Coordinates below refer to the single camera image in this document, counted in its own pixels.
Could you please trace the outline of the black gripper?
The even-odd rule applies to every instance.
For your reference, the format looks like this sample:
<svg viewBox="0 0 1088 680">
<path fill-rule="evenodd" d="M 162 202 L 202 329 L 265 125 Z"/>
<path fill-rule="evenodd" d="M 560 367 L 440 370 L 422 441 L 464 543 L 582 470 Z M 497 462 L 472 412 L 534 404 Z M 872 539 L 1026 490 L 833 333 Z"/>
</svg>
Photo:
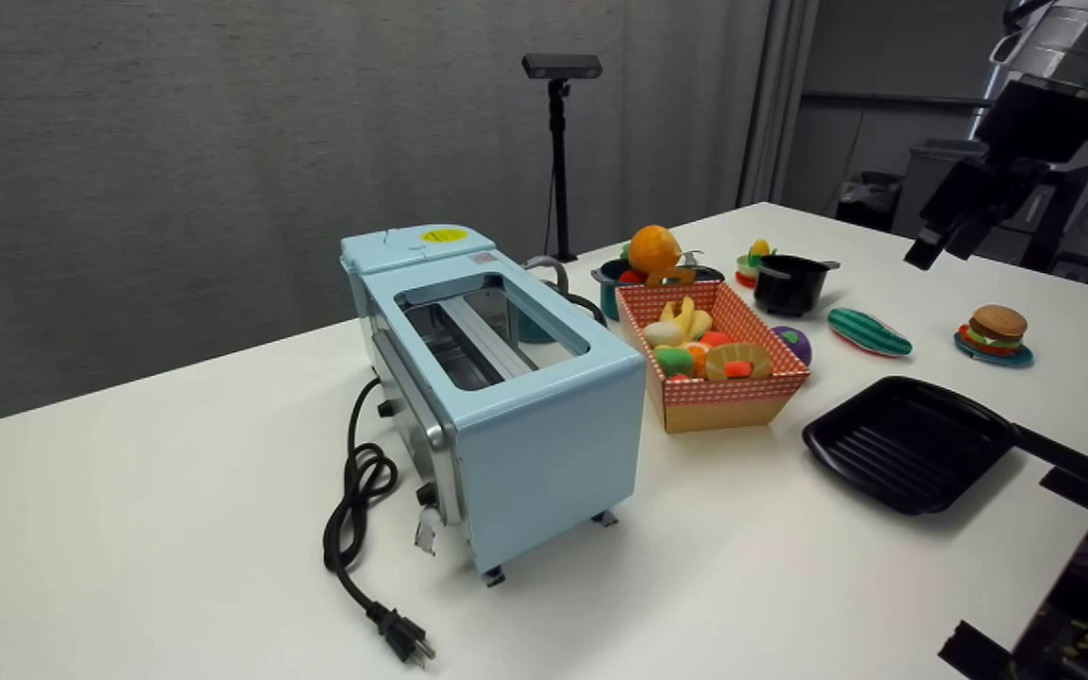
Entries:
<svg viewBox="0 0 1088 680">
<path fill-rule="evenodd" d="M 1088 145 L 1088 98 L 1008 81 L 987 106 L 974 141 L 981 156 L 958 159 L 925 202 L 908 265 L 929 270 L 939 253 L 968 262 L 1041 184 L 1054 189 L 1054 202 L 1030 258 L 1047 258 L 1079 202 L 1088 165 L 1068 170 L 1068 159 Z"/>
</svg>

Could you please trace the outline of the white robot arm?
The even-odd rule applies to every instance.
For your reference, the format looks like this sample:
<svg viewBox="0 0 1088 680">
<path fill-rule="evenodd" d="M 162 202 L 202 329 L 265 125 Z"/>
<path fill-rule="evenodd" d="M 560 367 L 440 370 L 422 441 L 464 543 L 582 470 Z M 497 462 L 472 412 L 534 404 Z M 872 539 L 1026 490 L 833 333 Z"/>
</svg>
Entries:
<svg viewBox="0 0 1088 680">
<path fill-rule="evenodd" d="M 1088 145 L 1088 0 L 1008 0 L 969 125 L 978 159 L 956 163 L 923 208 L 908 265 L 968 262 L 991 228 Z"/>
</svg>

